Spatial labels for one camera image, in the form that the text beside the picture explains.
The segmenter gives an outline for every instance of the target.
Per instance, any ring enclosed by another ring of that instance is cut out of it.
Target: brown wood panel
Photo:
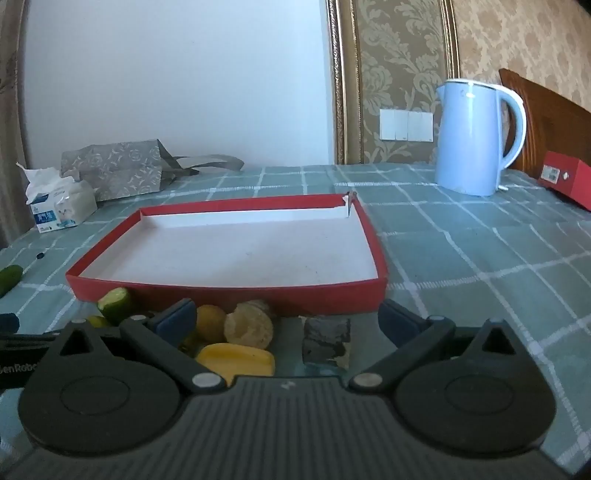
[[[525,145],[512,168],[538,178],[548,150],[577,157],[591,165],[591,112],[574,102],[521,77],[501,69],[501,82],[523,98],[527,115]],[[506,149],[515,138],[515,119],[509,112]]]

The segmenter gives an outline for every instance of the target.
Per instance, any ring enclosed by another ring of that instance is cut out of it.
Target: kettle handle
[[[517,95],[513,90],[508,89],[507,87],[502,85],[495,85],[494,87],[495,89],[499,90],[499,97],[501,98],[501,100],[506,101],[509,105],[509,108],[513,110],[515,123],[517,124],[517,131],[515,133],[515,141],[513,142],[513,146],[511,147],[507,155],[501,158],[499,170],[503,170],[509,167],[521,153],[521,149],[525,144],[527,116],[525,114],[523,100],[519,95]]]

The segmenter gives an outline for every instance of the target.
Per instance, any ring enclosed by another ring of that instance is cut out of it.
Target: blue kettle
[[[523,100],[501,85],[451,79],[437,88],[443,116],[437,142],[435,181],[441,187],[475,196],[496,192],[501,171],[511,165],[525,142]],[[513,110],[517,133],[503,156],[501,102]]]

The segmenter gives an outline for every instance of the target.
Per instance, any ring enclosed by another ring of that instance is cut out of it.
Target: gold trim
[[[337,164],[363,163],[361,55],[354,1],[326,0]]]
[[[443,50],[446,75],[449,79],[462,77],[460,54],[457,47],[456,17],[453,13],[453,0],[439,0],[441,26],[443,27]]]

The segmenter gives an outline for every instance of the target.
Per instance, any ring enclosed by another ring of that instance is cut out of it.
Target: tablecloth
[[[184,177],[163,192],[103,203],[75,228],[29,231],[0,251],[0,268],[25,268],[22,282],[0,299],[0,312],[15,312],[21,333],[96,313],[94,305],[76,300],[64,274],[139,207],[353,189],[386,253],[389,298],[458,325],[509,321],[556,395],[558,411],[543,449],[573,471],[591,458],[591,214],[520,172],[507,171],[502,184],[508,191],[469,197],[439,188],[428,164],[266,167]],[[301,336],[301,321],[282,320],[271,347],[278,374],[301,372]],[[352,316],[350,375],[393,350],[375,313]],[[0,397],[0,460],[30,447],[17,418],[19,394]]]

